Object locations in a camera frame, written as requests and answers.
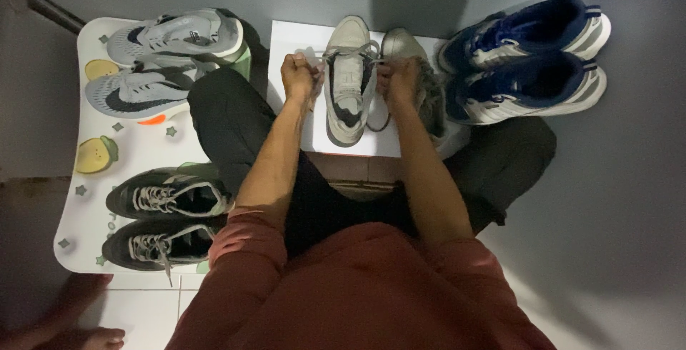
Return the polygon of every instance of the grey nike sneaker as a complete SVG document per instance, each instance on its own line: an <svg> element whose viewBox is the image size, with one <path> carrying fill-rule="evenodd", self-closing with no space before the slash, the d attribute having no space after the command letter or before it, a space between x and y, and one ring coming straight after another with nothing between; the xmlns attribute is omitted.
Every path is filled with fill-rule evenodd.
<svg viewBox="0 0 686 350"><path fill-rule="evenodd" d="M121 227L102 244L111 263L138 271L162 271L172 285L171 268L207 260L225 215L207 219L137 220Z"/></svg>
<svg viewBox="0 0 686 350"><path fill-rule="evenodd" d="M211 54L235 61L241 54L243 26L216 9L170 11L156 20L137 21L107 40L113 61L132 65L140 56L164 53L192 56Z"/></svg>
<svg viewBox="0 0 686 350"><path fill-rule="evenodd" d="M228 211L228 193L214 174L198 164L158 168L137 174L114 188L105 205L129 219L185 220L212 217Z"/></svg>
<svg viewBox="0 0 686 350"><path fill-rule="evenodd" d="M419 63L419 80L414 106L435 147L447 139L445 91L433 73L424 48L406 29L392 29L382 41L382 59L415 57Z"/></svg>
<svg viewBox="0 0 686 350"><path fill-rule="evenodd" d="M84 93L103 114L144 120L185 104L193 82L217 68L217 64L192 58L147 55L130 69L88 82Z"/></svg>
<svg viewBox="0 0 686 350"><path fill-rule="evenodd" d="M353 146L362 137L376 92L378 53L378 43L370 40L366 24L357 16L338 24L324 51L327 134L340 147Z"/></svg>

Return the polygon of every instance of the blue sneaker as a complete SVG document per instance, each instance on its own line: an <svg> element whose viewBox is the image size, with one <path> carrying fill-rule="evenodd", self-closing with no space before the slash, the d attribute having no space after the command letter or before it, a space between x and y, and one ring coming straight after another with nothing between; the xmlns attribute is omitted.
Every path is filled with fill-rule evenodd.
<svg viewBox="0 0 686 350"><path fill-rule="evenodd" d="M610 20L600 6L587 6L581 0L546 0L512 15L491 15L460 31L441 48L438 64L455 74L557 50L588 60L605 45L610 31Z"/></svg>
<svg viewBox="0 0 686 350"><path fill-rule="evenodd" d="M453 78L446 88L447 110L451 120L470 125L569 114L595 105L606 87L595 59L558 51Z"/></svg>

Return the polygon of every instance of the sweatshirt sleeve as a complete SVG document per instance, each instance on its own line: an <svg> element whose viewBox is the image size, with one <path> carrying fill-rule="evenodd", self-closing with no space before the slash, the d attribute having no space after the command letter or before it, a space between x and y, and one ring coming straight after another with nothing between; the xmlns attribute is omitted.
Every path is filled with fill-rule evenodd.
<svg viewBox="0 0 686 350"><path fill-rule="evenodd" d="M476 239L459 239L427 250L427 261L441 276L532 349L555 349L517 305L497 258Z"/></svg>
<svg viewBox="0 0 686 350"><path fill-rule="evenodd" d="M221 348L279 284L286 258L281 233L259 211L229 213L210 247L210 271L166 349Z"/></svg>

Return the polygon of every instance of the sneaker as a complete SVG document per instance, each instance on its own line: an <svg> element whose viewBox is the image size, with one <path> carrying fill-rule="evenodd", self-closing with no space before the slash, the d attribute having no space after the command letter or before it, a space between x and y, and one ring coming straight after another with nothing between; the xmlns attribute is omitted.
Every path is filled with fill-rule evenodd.
<svg viewBox="0 0 686 350"><path fill-rule="evenodd" d="M185 220L223 214L227 190L219 179L199 176L199 169L168 167L137 174L114 188L105 205L129 219Z"/></svg>
<svg viewBox="0 0 686 350"><path fill-rule="evenodd" d="M211 54L227 61L241 55L243 26L216 9L168 12L156 20L137 21L107 40L107 54L119 64L132 65L144 55Z"/></svg>
<svg viewBox="0 0 686 350"><path fill-rule="evenodd" d="M514 58L565 51L592 59L610 37L600 6L581 0L546 0L506 16L497 13L460 31L438 52L448 73L488 70Z"/></svg>
<svg viewBox="0 0 686 350"><path fill-rule="evenodd" d="M377 86L378 52L379 45L370 40L366 24L357 16L338 24L324 51L327 134L340 147L353 146L364 132Z"/></svg>
<svg viewBox="0 0 686 350"><path fill-rule="evenodd" d="M102 255L109 262L131 270L164 270L171 285L171 268L207 260L214 236L226 223L226 216L137 220L110 236L102 244Z"/></svg>
<svg viewBox="0 0 686 350"><path fill-rule="evenodd" d="M447 137L445 94L426 51L406 29L392 29L383 37L382 59L393 57L417 58L420 72L414 106L434 146L440 146Z"/></svg>
<svg viewBox="0 0 686 350"><path fill-rule="evenodd" d="M448 115L456 122L489 125L507 118L554 116L595 105L607 76L595 59L569 53L527 56L447 87Z"/></svg>
<svg viewBox="0 0 686 350"><path fill-rule="evenodd" d="M86 99L102 114L144 121L167 112L172 117L186 103L193 82L219 68L214 63L168 55L142 56L114 75L88 82Z"/></svg>

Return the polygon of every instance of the black sneaker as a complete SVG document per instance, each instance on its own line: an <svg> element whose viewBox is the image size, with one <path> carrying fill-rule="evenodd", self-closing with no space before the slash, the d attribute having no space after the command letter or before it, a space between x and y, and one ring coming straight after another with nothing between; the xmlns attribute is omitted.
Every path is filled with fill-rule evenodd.
<svg viewBox="0 0 686 350"><path fill-rule="evenodd" d="M227 211L227 190L205 174L210 164L158 168L127 179L107 196L105 205L129 219L185 220Z"/></svg>
<svg viewBox="0 0 686 350"><path fill-rule="evenodd" d="M137 220L126 224L102 244L111 263L138 271L162 271L207 260L207 253L227 217L185 220Z"/></svg>

